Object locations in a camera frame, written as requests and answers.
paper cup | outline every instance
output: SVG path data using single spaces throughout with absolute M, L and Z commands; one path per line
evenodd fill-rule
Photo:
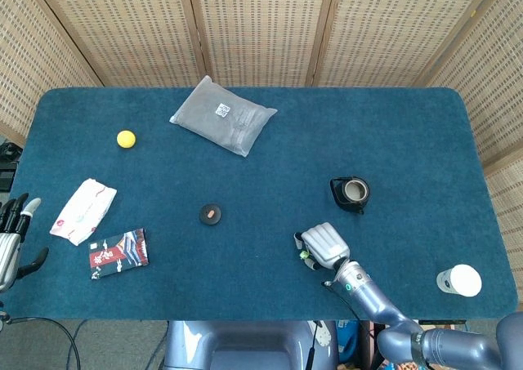
M 470 265 L 459 264 L 439 273 L 436 282 L 441 291 L 476 296 L 481 291 L 481 276 Z

gray floor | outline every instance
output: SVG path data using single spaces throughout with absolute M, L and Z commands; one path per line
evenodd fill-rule
M 5 203 L 7 199 L 8 194 L 0 194 L 0 202 Z M 60 322 L 73 335 L 82 320 Z M 467 326 L 472 332 L 495 339 L 497 322 L 472 320 Z M 88 320 L 78 330 L 75 339 L 82 369 L 156 370 L 165 352 L 166 329 L 165 321 Z M 73 352 L 67 367 L 69 347 L 66 335 L 50 323 L 30 321 L 4 325 L 0 332 L 0 369 L 75 369 Z

tennis ball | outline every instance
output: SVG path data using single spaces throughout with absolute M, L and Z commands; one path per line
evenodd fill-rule
M 131 148 L 136 143 L 136 136 L 131 131 L 121 131 L 116 136 L 116 141 L 122 148 Z

table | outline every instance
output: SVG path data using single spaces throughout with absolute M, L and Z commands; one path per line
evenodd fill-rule
M 39 272 L 2 295 L 13 316 L 107 319 L 349 319 L 298 257 L 293 232 L 329 221 L 408 316 L 499 317 L 516 290 L 467 113 L 446 88 L 233 88 L 279 112 L 242 158 L 168 122 L 189 88 L 66 88 L 40 100 L 11 194 L 42 198 L 22 264 Z M 129 150 L 122 129 L 136 133 Z M 329 180 L 370 185 L 365 214 Z M 118 190 L 75 247 L 49 234 L 87 178 Z M 219 203 L 216 226 L 199 209 Z M 90 280 L 88 242 L 145 227 L 150 264 Z M 474 266 L 483 290 L 444 294 L 436 275 Z

